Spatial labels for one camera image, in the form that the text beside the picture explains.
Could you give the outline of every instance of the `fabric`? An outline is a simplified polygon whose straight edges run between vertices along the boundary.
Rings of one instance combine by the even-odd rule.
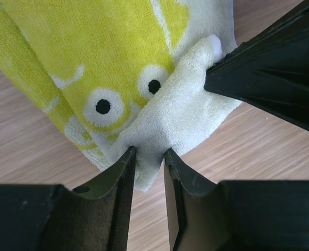
[[[0,69],[100,170],[136,146],[144,192],[240,104],[202,88],[235,47],[233,0],[0,0]]]

